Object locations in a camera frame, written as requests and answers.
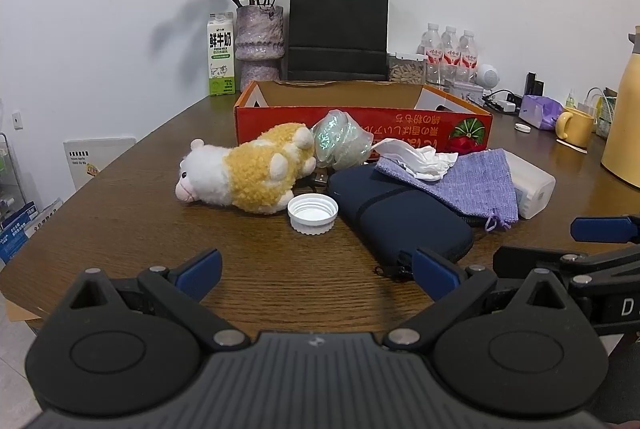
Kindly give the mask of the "green white milk carton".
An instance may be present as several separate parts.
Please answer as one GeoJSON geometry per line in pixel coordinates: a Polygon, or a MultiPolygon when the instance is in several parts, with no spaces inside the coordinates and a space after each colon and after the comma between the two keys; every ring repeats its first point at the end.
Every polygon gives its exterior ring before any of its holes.
{"type": "Polygon", "coordinates": [[[206,39],[209,94],[217,97],[235,93],[234,14],[209,15],[206,39]]]}

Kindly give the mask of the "red cardboard box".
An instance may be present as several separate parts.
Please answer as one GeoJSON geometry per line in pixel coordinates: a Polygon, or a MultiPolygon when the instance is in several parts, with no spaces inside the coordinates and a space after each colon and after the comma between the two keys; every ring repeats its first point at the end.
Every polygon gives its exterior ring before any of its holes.
{"type": "Polygon", "coordinates": [[[436,87],[399,82],[251,82],[234,104],[240,143],[284,123],[318,124],[332,110],[348,113],[374,141],[395,138],[414,148],[469,154],[487,148],[492,116],[436,87]]]}

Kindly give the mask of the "water bottle right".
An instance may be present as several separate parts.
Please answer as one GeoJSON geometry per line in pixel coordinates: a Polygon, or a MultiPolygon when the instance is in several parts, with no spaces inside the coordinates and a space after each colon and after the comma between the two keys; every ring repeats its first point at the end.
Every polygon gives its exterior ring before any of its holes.
{"type": "Polygon", "coordinates": [[[459,40],[458,52],[459,63],[454,80],[456,82],[470,82],[477,69],[477,48],[472,30],[463,32],[459,40]]]}

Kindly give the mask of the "white plastic container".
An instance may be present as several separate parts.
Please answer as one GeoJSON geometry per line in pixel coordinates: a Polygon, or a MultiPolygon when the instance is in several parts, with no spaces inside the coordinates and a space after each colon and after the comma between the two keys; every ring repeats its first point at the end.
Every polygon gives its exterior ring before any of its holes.
{"type": "Polygon", "coordinates": [[[542,212],[550,202],[555,178],[548,172],[511,152],[504,152],[518,204],[518,214],[526,220],[542,212]]]}

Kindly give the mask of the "clear jar with seeds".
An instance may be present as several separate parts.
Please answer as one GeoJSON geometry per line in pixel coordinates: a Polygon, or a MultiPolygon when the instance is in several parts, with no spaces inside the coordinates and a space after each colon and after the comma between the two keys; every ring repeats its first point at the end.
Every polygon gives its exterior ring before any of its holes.
{"type": "Polygon", "coordinates": [[[425,84],[426,62],[424,54],[393,53],[388,56],[388,80],[400,84],[425,84]]]}

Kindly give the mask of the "navy zippered pouch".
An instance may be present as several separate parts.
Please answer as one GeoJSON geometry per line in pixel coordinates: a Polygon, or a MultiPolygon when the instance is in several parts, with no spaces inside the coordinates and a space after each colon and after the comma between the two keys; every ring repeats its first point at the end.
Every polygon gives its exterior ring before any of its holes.
{"type": "Polygon", "coordinates": [[[412,279],[412,257],[421,248],[456,263],[473,246],[472,227],[457,212],[373,165],[335,172],[326,194],[378,261],[378,274],[395,282],[412,279]]]}

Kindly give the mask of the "water bottle left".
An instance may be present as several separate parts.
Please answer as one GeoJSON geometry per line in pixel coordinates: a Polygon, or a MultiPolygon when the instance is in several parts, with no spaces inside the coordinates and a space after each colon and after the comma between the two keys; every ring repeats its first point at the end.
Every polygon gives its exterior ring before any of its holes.
{"type": "Polygon", "coordinates": [[[421,48],[426,61],[426,81],[431,85],[440,84],[440,62],[442,62],[442,38],[439,26],[428,23],[426,32],[421,38],[421,48]]]}

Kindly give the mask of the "white tissue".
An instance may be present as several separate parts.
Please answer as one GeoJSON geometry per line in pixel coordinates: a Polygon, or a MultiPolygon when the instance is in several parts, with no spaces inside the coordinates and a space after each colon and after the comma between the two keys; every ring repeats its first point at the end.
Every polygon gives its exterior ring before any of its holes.
{"type": "Polygon", "coordinates": [[[390,160],[418,180],[436,182],[457,163],[458,153],[438,152],[433,146],[414,148],[409,143],[387,138],[372,145],[372,150],[390,160]]]}

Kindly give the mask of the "large white bottle cap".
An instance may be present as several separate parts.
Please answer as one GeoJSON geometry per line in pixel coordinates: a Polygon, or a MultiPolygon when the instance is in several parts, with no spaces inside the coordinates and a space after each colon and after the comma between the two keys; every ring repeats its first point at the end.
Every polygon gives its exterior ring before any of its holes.
{"type": "Polygon", "coordinates": [[[288,202],[291,227],[304,235],[321,235],[332,229],[338,205],[332,197],[320,193],[295,196],[288,202]]]}

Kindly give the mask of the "white power strip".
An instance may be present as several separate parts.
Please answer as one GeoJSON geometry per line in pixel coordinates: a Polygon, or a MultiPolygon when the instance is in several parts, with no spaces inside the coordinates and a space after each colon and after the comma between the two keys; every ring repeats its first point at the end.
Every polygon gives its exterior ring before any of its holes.
{"type": "Polygon", "coordinates": [[[484,94],[483,103],[496,113],[514,115],[520,110],[522,98],[511,90],[500,89],[484,94]]]}

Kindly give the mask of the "purple fabric drawstring bag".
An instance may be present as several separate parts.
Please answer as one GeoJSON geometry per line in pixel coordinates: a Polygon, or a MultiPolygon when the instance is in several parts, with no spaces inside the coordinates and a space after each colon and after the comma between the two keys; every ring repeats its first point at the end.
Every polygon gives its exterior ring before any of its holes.
{"type": "Polygon", "coordinates": [[[419,180],[386,158],[375,169],[436,197],[465,218],[483,220],[487,232],[508,230],[518,222],[518,201],[503,149],[462,155],[436,182],[419,180]]]}

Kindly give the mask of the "purple ceramic vase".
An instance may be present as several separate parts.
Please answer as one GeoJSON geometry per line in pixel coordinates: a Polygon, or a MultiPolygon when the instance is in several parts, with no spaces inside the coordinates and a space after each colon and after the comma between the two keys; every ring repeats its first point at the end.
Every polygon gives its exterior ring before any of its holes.
{"type": "Polygon", "coordinates": [[[285,54],[281,6],[246,6],[236,12],[235,57],[240,62],[240,88],[251,82],[279,80],[285,54]]]}

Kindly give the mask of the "yellow thermos jug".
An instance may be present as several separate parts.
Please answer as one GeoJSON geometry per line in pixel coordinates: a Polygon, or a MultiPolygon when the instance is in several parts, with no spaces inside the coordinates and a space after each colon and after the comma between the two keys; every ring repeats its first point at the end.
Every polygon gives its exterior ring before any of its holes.
{"type": "Polygon", "coordinates": [[[601,165],[620,180],[640,186],[640,26],[628,38],[632,52],[618,86],[614,116],[601,165]]]}

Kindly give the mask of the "clear plastic bag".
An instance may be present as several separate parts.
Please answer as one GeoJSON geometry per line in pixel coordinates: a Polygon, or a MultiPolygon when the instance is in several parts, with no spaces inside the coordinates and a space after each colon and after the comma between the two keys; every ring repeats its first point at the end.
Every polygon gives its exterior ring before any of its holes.
{"type": "Polygon", "coordinates": [[[347,112],[329,111],[311,131],[318,167],[348,169],[363,164],[371,155],[373,134],[347,112]]]}

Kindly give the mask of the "white yellow plush sheep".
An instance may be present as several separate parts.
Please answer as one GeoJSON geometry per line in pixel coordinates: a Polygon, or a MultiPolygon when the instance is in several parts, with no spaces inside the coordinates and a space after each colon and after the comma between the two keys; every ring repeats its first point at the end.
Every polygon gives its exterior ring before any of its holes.
{"type": "Polygon", "coordinates": [[[288,207],[296,182],[314,169],[314,135],[302,123],[274,126],[235,148],[194,139],[180,162],[175,194],[183,203],[273,215],[288,207]]]}

